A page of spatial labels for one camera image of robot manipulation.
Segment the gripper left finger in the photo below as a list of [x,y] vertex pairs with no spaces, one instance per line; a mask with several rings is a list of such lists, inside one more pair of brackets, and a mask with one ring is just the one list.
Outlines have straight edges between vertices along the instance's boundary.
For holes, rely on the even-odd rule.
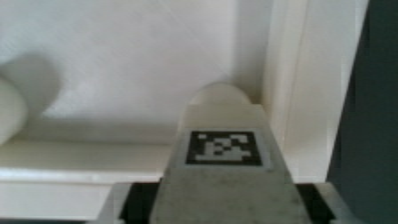
[[105,200],[97,224],[140,224],[140,213],[135,208],[131,183],[117,183],[112,186]]

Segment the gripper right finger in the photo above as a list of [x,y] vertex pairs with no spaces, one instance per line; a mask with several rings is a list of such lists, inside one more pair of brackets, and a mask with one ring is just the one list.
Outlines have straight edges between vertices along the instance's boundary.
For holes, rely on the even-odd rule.
[[334,219],[328,221],[328,224],[366,224],[366,222],[353,215],[332,183],[316,183],[314,188],[334,214]]

